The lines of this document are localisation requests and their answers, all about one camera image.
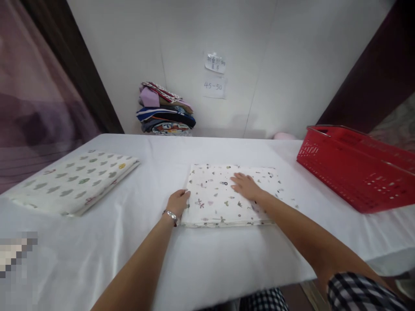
red basket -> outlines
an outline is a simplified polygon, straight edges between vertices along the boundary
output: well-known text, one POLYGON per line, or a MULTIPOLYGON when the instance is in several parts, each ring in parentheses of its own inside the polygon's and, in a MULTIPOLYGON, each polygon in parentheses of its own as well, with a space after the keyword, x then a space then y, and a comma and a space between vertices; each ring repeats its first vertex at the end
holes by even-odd
POLYGON ((415 203, 415 154, 347 127, 307 127, 297 161, 361 213, 415 203))

basket handle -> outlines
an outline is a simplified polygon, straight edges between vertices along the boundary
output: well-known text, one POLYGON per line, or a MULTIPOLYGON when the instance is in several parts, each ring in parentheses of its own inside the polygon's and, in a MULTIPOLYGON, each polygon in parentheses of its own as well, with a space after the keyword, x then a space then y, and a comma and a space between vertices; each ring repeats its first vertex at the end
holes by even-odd
MULTIPOLYGON (((323 133, 323 132, 320 132, 319 130, 316 130, 315 129, 315 127, 319 127, 319 126, 321 126, 321 127, 342 127, 342 128, 345 128, 345 129, 348 129, 348 130, 352 130, 352 131, 354 131, 354 132, 356 132, 356 133, 359 133, 359 134, 362 134, 362 135, 364 135, 364 136, 367 136, 367 137, 370 137, 371 138, 371 136, 370 135, 367 135, 367 134, 365 134, 365 133, 362 133, 362 132, 359 132, 358 130, 353 130, 353 129, 351 129, 351 128, 349 128, 349 127, 345 127, 345 126, 343 126, 343 125, 339 125, 339 126, 337 126, 337 125, 323 125, 323 124, 318 124, 318 125, 309 125, 309 126, 307 126, 307 129, 310 129, 310 130, 313 130, 313 131, 315 131, 315 132, 318 132, 319 134, 322 134, 322 135, 325 135, 325 136, 327 136, 327 137, 330 137, 331 138, 331 136, 330 135, 328 135, 328 134, 326 134, 326 133, 323 133)), ((401 170, 402 172, 404 172, 404 173, 407 173, 407 174, 409 174, 409 175, 412 175, 412 176, 415 176, 415 174, 414 173, 412 173, 412 172, 410 172, 410 171, 407 171, 407 170, 405 170, 404 168, 401 168, 401 167, 399 167, 399 166, 396 166, 395 164, 392 164, 392 163, 390 163, 390 162, 387 162, 387 161, 384 161, 384 160, 382 160, 382 159, 376 159, 376 158, 374 158, 373 156, 371 156, 371 155, 367 155, 367 154, 365 154, 365 153, 363 153, 363 152, 361 152, 360 150, 355 150, 356 152, 359 152, 360 154, 364 154, 365 156, 368 156, 368 157, 370 157, 370 158, 372 158, 373 160, 380 160, 381 162, 383 162, 384 164, 387 164, 387 165, 390 165, 390 166, 392 166, 392 167, 394 167, 394 168, 396 168, 396 169, 399 169, 399 170, 401 170)))
POLYGON ((317 124, 317 125, 309 125, 309 126, 307 126, 307 128, 311 128, 311 129, 313 129, 313 127, 318 127, 318 126, 324 126, 324 127, 342 127, 342 128, 347 129, 347 130, 351 130, 351 131, 353 131, 353 132, 359 133, 359 134, 361 134, 361 135, 371 137, 370 135, 367 135, 367 134, 365 134, 365 133, 362 133, 362 132, 360 132, 360 131, 358 131, 358 130, 354 130, 354 129, 350 128, 350 127, 346 127, 346 126, 344 126, 344 125, 317 124))

hand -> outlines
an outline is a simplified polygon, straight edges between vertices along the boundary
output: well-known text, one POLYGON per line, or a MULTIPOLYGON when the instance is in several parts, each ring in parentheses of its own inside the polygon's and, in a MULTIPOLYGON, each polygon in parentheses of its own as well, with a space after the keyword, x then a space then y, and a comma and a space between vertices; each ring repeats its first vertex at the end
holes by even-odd
POLYGON ((249 175, 235 173, 230 179, 236 184, 232 189, 250 201, 255 201, 264 192, 249 175))
POLYGON ((187 200, 189 197, 190 191, 186 192, 184 189, 177 190, 170 196, 166 210, 175 214, 177 218, 180 218, 187 207, 187 200))

white wall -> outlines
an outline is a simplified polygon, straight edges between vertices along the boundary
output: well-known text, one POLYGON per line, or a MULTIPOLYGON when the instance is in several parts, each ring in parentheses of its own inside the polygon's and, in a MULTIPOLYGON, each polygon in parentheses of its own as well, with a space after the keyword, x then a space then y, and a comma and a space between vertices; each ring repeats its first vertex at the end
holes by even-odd
POLYGON ((68 0, 126 133, 142 81, 193 105, 194 136, 303 137, 392 0, 68 0), (227 98, 201 96, 205 51, 225 55, 227 98))

silver bracelet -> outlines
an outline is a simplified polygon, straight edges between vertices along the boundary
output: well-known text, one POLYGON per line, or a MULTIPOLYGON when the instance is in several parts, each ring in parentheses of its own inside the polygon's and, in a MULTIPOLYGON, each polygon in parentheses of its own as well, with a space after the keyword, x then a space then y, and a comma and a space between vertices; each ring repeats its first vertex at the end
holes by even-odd
POLYGON ((167 215, 169 215, 171 218, 173 218, 174 220, 174 226, 177 225, 177 216, 175 214, 173 214, 172 212, 168 211, 168 210, 164 210, 163 214, 166 213, 167 215))

